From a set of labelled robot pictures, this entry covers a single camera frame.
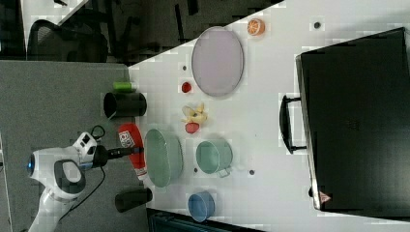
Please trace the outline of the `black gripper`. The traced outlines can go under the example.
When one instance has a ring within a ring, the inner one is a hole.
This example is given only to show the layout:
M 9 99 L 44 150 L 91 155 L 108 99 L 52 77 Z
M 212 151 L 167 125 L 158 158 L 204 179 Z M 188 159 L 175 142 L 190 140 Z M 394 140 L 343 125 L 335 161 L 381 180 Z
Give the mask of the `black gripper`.
M 118 159 L 121 156 L 136 155 L 144 152 L 143 147 L 121 148 L 106 150 L 104 146 L 98 145 L 93 157 L 94 167 L 103 167 L 109 160 Z

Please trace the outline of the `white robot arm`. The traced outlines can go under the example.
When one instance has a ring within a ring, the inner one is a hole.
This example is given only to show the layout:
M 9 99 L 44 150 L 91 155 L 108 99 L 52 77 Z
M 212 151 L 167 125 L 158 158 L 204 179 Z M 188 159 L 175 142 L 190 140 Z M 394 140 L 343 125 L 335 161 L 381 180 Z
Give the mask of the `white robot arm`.
M 86 170 L 103 167 L 108 160 L 142 151 L 140 147 L 106 150 L 104 146 L 96 145 L 89 148 L 47 148 L 33 152 L 27 171 L 31 179 L 44 186 L 44 191 L 28 232 L 54 232 L 60 219 L 73 208 L 84 191 Z

